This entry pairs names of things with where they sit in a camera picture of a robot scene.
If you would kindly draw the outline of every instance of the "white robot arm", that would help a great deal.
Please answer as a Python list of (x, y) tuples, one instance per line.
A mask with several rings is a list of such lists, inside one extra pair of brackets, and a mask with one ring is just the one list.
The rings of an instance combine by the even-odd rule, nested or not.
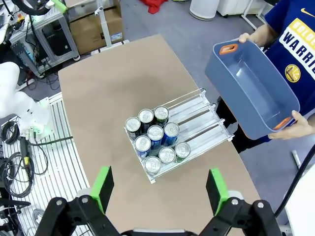
[(17, 64), (0, 64), (0, 118), (16, 114), (21, 133), (33, 129), (37, 134), (42, 134), (49, 121), (49, 111), (24, 92), (15, 92), (19, 74)]

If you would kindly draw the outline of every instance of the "blue t-shirt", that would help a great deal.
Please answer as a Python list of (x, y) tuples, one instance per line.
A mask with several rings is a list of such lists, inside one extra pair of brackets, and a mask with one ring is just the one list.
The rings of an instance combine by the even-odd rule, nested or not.
[(315, 108), (315, 1), (280, 0), (265, 19), (279, 33), (266, 56), (297, 96), (304, 116)]

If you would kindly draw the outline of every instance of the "blue can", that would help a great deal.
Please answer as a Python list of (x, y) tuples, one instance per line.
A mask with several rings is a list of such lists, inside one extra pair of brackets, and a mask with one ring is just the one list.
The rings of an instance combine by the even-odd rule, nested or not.
[(149, 155), (151, 140), (147, 136), (141, 135), (134, 141), (134, 146), (136, 148), (138, 156), (141, 158), (145, 158)]
[(151, 149), (158, 149), (162, 145), (164, 131), (161, 126), (152, 125), (148, 129), (148, 137), (151, 140)]
[(169, 122), (164, 126), (163, 145), (170, 146), (174, 144), (179, 135), (179, 126), (176, 123)]

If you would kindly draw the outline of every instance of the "hand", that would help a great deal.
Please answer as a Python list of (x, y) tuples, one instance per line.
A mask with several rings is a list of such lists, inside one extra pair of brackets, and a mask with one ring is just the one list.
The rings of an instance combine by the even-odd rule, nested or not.
[(244, 33), (238, 38), (240, 43), (245, 43), (247, 40), (257, 43), (254, 34), (249, 35), (248, 33)]
[(314, 128), (309, 125), (308, 121), (298, 112), (292, 111), (292, 116), (296, 123), (284, 128), (283, 130), (269, 134), (269, 139), (292, 139), (299, 138), (314, 133)]

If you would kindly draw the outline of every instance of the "red object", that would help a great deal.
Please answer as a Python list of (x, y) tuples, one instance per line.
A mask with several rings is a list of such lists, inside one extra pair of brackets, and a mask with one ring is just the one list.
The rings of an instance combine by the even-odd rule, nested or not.
[(159, 11), (159, 6), (161, 6), (163, 2), (168, 1), (168, 0), (141, 0), (141, 1), (149, 7), (148, 9), (149, 13), (156, 14)]

